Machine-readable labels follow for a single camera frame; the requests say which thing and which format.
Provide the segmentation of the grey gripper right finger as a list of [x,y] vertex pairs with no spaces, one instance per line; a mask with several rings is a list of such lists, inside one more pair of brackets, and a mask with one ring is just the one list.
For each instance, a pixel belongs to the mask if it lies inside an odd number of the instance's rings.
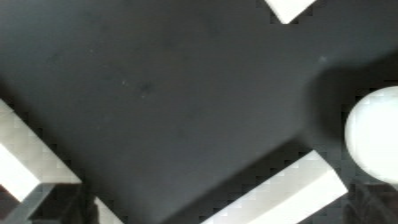
[[398,224],[398,190],[389,184],[350,184],[348,224]]

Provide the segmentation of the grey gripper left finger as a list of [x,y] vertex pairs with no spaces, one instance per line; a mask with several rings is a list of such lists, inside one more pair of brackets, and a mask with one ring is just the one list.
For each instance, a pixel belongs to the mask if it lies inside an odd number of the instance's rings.
[[96,224],[94,195],[82,183],[43,183],[2,224]]

